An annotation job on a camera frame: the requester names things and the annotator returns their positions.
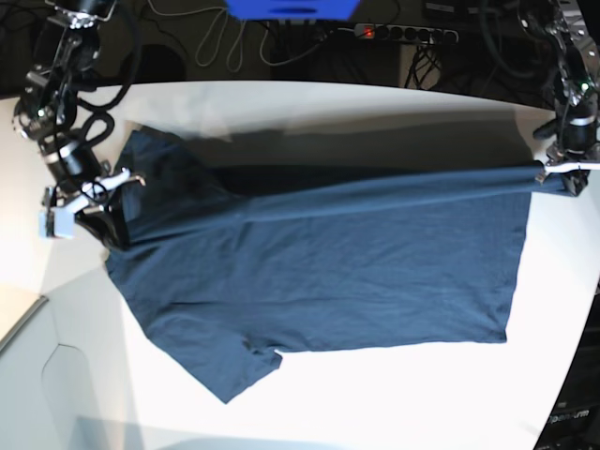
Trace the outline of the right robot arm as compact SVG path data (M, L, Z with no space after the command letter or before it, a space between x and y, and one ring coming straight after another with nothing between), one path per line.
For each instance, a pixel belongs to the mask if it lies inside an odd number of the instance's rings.
M138 25L119 1L52 1L53 13L37 39L33 63L13 113L13 124L25 139L37 144L54 186L46 205L81 200L73 216L78 223L114 222L120 203L120 182L109 180L110 167L98 161L96 145L111 136L111 110L134 83L142 59ZM117 94L108 102L93 104L81 92L92 92L85 82L100 54L99 27L121 19L132 39L131 62Z

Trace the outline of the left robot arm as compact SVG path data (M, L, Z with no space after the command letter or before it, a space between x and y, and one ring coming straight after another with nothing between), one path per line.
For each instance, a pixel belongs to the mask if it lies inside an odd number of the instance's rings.
M599 169L599 49L578 1L521 1L524 31L550 45L555 118L535 131L554 137L542 177L559 175L574 189Z

